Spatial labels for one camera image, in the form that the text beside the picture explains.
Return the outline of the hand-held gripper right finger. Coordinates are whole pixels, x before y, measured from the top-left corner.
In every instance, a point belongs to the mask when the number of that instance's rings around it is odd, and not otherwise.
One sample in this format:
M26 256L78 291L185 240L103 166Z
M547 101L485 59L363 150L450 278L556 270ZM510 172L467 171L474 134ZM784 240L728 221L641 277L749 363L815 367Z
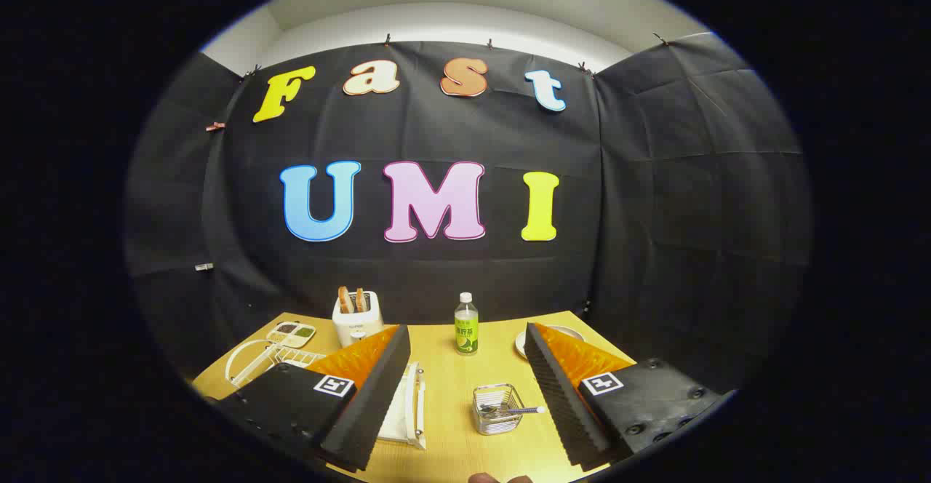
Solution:
M527 324L524 352L569 462L584 470L664 447L727 402L664 359L626 361Z

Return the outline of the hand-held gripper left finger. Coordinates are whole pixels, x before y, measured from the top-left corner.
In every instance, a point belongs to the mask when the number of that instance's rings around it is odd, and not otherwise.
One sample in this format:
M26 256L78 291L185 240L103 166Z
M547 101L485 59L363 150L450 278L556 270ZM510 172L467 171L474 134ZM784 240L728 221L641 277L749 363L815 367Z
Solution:
M290 457L356 472L368 466L409 357L408 325L390 325L306 368L277 364L210 403Z

